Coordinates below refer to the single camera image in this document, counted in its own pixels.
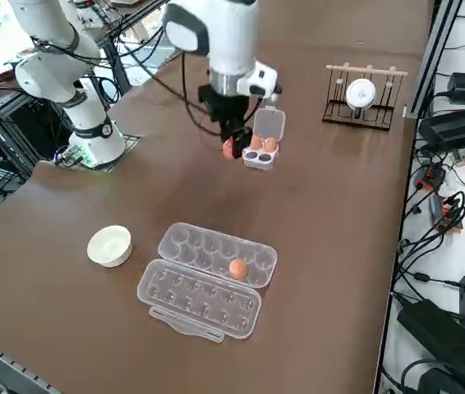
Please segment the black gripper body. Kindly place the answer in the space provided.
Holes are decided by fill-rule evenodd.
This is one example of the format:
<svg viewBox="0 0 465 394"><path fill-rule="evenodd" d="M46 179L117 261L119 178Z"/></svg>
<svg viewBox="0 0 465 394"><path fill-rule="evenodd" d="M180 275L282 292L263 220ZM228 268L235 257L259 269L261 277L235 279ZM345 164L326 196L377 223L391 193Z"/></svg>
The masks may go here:
<svg viewBox="0 0 465 394"><path fill-rule="evenodd" d="M247 96L222 96L211 85L198 87L198 100L205 106L212 122L245 122L250 105Z"/></svg>

